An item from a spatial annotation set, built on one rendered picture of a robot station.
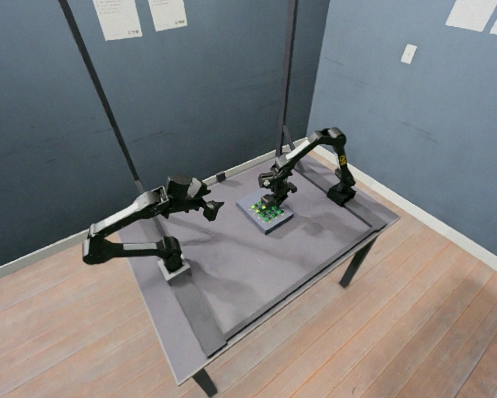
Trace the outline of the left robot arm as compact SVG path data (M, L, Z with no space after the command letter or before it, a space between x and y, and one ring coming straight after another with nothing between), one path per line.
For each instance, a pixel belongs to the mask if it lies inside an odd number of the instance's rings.
M321 131L313 132L308 139L301 143L292 152L277 158L274 164L270 167L271 172L261 173L259 175L258 182L260 188L269 188L271 189L271 192L273 192L275 184L280 187L286 186L288 176L293 175L291 170L295 167L296 163L319 144L330 145L333 147L338 166L334 171L336 177L340 180L338 186L334 189L343 196L351 192L351 189L349 188L354 186L356 181L352 179L353 175L347 164L344 149L344 146L346 145L346 135L344 135L337 127L324 128ZM277 168L278 172L275 168Z

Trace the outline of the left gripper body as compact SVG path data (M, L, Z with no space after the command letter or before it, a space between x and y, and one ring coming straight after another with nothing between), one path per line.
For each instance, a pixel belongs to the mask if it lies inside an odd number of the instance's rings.
M274 193L269 195L266 194L261 197L261 201L267 206L271 207L272 205L275 204L275 201L279 201L280 198L285 195L287 195L288 192L295 193L297 192L297 187L292 184L291 182L288 182L286 186L280 187L277 186L276 184L274 185Z

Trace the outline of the black metal frame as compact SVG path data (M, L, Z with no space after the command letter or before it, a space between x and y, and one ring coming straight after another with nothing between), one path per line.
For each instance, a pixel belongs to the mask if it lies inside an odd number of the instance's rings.
M123 137L120 133L120 130L118 128L118 125L116 123L116 120L114 118L112 110L110 108L110 105L107 101L107 98L105 96L105 93L103 91L103 88L101 86L101 83L99 81L97 73L95 71L95 68L93 66L93 63L90 59L90 56L88 54L88 51L86 49L86 46L84 44L84 41L83 41L82 36L80 34L80 31L78 29L78 26L76 24L76 21L74 19L74 16L73 16L72 11L70 9L70 6L68 4L68 1L67 0L58 0L58 1L59 1L59 5L61 7L61 10L63 12L63 15L66 19L66 22L69 26L69 29L72 33L74 41L77 45L77 48L80 52L80 55L83 59L83 62L86 66L88 74L89 74L90 78L92 79L92 82L93 82L95 89L98 93L101 104L102 104L103 109L106 113L106 116L109 120L109 123L112 127L112 130L115 134L115 137L118 141L118 144L121 148L121 151L124 155L124 158L127 161L127 164L130 168L130 171L134 177L134 181L135 181L135 183L140 191L140 194L142 195L143 193L145 193L145 191L144 191L143 186L141 184L141 181L138 177L138 174L136 172L136 169L134 167L132 159L129 155L129 152L127 150L127 147L125 145ZM290 75L291 75L291 65L292 65L292 56L293 56L293 47L294 47L294 38L295 38L297 10L298 10L298 0L289 0L288 13L287 13L287 25L286 25L286 37L285 37L285 48L284 48L282 83L281 83L280 106L279 106L278 129L277 129L276 152L275 152L275 156L278 158L282 155L284 135L285 135L286 140L289 144L291 152L295 149L293 141L292 141L290 134L287 130L287 127L285 125L285 121L286 121L286 112L287 112L287 102L288 102L288 93L289 93L289 84L290 84ZM153 220L154 220L154 222L155 222L155 224L160 232L161 237L166 236L166 234L165 234L165 232L164 232L164 230L163 230L163 228L158 220L158 217L155 216L152 218L153 218Z

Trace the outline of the grey switch panel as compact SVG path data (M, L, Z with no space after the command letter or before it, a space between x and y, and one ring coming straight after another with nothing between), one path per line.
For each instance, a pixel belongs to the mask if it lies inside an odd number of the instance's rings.
M294 217L283 203L267 207L261 197L271 193L261 188L236 201L236 206L266 235Z

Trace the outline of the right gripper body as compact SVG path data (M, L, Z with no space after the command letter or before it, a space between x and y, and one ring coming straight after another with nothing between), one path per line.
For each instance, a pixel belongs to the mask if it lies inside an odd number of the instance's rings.
M186 201L186 208L184 210L185 213L189 213L189 210L195 210L199 211L199 208L202 207L204 209L203 211L203 216L210 222L214 221L216 219L219 206L213 202L213 201L208 201L206 202L204 199L201 202L197 201L192 201L190 198L189 194L186 194L185 201Z

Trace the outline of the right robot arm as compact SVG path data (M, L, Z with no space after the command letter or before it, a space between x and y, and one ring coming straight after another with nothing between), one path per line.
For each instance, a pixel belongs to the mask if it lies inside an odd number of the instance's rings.
M169 274L177 271L184 265L179 241L173 236L164 236L158 242L146 243L113 243L104 238L140 219L150 219L159 214L168 219L169 214L185 210L186 194L190 195L192 201L201 202L206 189L207 185L195 177L189 178L183 174L168 177L166 187L163 185L147 191L131 206L92 224L87 240L82 244L82 261L87 261L88 265L96 265L113 258L158 256L162 258ZM161 201L160 194L164 202Z

